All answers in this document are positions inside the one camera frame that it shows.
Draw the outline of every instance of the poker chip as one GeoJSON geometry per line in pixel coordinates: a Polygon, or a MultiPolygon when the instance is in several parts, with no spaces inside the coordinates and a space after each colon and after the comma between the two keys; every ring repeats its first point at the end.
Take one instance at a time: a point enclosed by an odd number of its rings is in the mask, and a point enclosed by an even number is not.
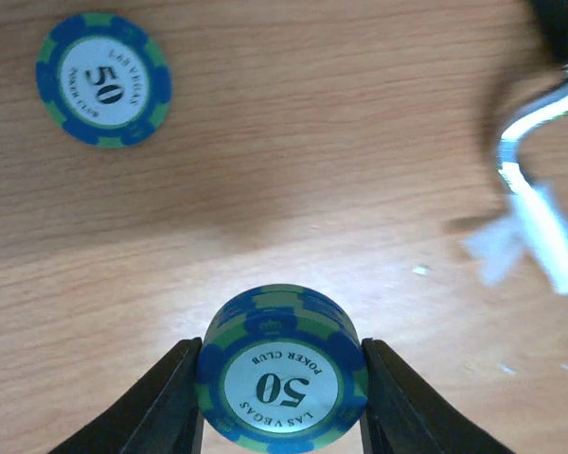
{"type": "Polygon", "coordinates": [[[334,442],[358,421],[368,375],[355,328],[325,295],[254,288],[216,314],[198,357],[204,418],[258,452],[293,454],[334,442]]]}
{"type": "Polygon", "coordinates": [[[164,121],[170,72],[156,42],[135,24],[103,12],[71,16],[44,40],[36,83],[52,118],[82,142],[138,144],[164,121]]]}

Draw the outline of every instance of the wood grain surface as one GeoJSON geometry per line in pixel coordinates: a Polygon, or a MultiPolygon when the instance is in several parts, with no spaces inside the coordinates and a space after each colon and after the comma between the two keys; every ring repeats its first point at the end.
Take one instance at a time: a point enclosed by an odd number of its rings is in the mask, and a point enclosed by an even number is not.
{"type": "MultiPolygon", "coordinates": [[[[112,1],[174,83],[160,131],[117,150],[62,132],[34,78],[51,27],[103,5],[0,0],[0,454],[46,452],[281,282],[517,452],[568,454],[568,299],[529,259],[484,288],[459,246],[505,208],[493,101],[560,77],[521,0],[112,1]]],[[[568,118],[528,148],[568,210],[568,118]]],[[[245,452],[207,427],[224,449],[245,452]]],[[[359,430],[321,452],[360,453],[359,430]]]]}

